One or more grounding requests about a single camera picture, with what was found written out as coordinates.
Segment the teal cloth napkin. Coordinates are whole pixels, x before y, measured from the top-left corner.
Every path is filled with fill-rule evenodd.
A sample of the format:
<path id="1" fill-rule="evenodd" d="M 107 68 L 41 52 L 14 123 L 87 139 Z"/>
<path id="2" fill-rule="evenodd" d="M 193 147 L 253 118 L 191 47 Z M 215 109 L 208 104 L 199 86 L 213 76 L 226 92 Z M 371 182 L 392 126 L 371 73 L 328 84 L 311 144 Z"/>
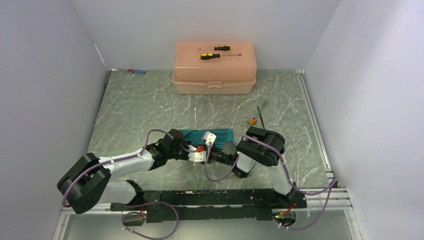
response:
<path id="1" fill-rule="evenodd" d="M 206 132 L 216 135 L 214 146 L 222 148 L 225 143 L 232 142 L 236 144 L 233 130 L 231 128 L 216 128 L 216 129 L 180 129 L 184 135 L 185 141 L 191 141 L 195 145 L 203 143 L 203 136 Z"/>

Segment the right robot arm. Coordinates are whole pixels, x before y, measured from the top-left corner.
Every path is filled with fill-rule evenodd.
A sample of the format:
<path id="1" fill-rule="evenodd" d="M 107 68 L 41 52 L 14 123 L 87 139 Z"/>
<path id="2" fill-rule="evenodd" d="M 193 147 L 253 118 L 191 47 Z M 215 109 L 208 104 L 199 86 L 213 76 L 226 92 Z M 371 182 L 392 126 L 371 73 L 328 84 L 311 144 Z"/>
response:
<path id="1" fill-rule="evenodd" d="M 213 146 L 207 160 L 231 166 L 230 172 L 240 179 L 246 178 L 256 163 L 265 166 L 276 203 L 287 208 L 295 201 L 295 189 L 284 163 L 285 143 L 281 134 L 251 126 L 237 145 L 229 141 L 220 148 Z"/>

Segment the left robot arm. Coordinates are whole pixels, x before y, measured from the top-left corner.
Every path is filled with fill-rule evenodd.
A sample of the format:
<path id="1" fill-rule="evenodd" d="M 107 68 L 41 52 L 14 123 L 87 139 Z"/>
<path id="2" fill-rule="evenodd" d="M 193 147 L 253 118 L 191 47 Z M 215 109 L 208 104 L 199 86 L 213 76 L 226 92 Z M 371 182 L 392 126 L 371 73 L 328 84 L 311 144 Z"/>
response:
<path id="1" fill-rule="evenodd" d="M 84 154 L 57 183 L 62 193 L 62 206 L 82 214 L 97 204 L 122 204 L 131 210 L 139 209 L 144 192 L 133 180 L 116 182 L 127 175 L 147 172 L 164 166 L 168 160 L 187 160 L 188 152 L 181 142 L 184 134 L 171 129 L 156 143 L 146 142 L 131 153 L 97 157 L 92 152 Z"/>

